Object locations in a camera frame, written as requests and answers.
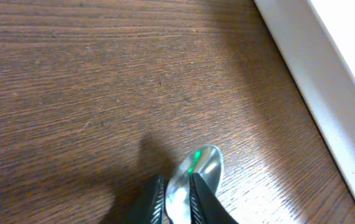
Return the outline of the small teaspoon smooth handle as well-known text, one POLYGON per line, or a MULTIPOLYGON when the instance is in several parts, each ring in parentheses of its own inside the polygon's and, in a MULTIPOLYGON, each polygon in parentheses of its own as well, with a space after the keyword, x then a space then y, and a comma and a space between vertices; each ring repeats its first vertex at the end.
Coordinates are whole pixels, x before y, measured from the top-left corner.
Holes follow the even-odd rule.
POLYGON ((165 209, 172 224, 190 224, 189 174, 198 173, 212 193, 217 193, 222 183, 224 163, 221 150, 206 144, 189 152, 176 167, 165 192, 165 209))

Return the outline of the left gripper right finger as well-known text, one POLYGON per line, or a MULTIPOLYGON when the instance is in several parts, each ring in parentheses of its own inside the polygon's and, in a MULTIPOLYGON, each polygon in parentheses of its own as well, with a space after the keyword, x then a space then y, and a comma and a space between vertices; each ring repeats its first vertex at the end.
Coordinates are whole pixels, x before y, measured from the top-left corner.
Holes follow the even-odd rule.
POLYGON ((192 224, 238 224, 198 173, 189 176, 189 208, 192 224))

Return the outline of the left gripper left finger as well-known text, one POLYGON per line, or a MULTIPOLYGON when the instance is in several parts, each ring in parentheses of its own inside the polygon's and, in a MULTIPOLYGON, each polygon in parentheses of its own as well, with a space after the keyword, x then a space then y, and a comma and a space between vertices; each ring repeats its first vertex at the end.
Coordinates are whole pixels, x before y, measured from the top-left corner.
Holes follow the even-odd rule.
POLYGON ((153 176, 124 217, 125 224, 162 224, 164 215, 164 177, 153 176))

